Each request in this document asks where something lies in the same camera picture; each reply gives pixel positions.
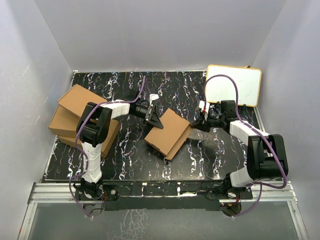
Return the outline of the brown cardboard box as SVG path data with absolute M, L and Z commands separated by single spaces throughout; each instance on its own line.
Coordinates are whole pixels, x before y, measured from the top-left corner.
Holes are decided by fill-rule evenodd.
M 153 127 L 144 140 L 166 160 L 172 160 L 193 129 L 190 123 L 168 108 L 160 118 L 163 129 Z

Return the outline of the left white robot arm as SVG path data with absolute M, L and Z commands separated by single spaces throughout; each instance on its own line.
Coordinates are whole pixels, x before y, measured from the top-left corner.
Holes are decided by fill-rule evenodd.
M 102 143 L 107 139 L 111 120 L 134 115 L 142 118 L 149 126 L 163 129 L 156 105 L 156 99 L 87 103 L 76 129 L 76 140 L 80 140 L 83 151 L 83 174 L 80 185 L 74 184 L 74 188 L 93 200 L 102 197 L 104 189 L 101 171 Z

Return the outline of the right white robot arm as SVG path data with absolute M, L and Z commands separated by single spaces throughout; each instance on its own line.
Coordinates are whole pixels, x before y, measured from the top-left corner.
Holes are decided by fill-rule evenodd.
M 287 179 L 289 166 L 281 135 L 266 133 L 243 120 L 233 100 L 219 102 L 216 109 L 201 100 L 198 109 L 199 115 L 191 128 L 203 132 L 220 128 L 246 146 L 246 166 L 228 173 L 222 184 L 214 188 L 217 193 L 233 199 L 241 190 L 262 180 Z

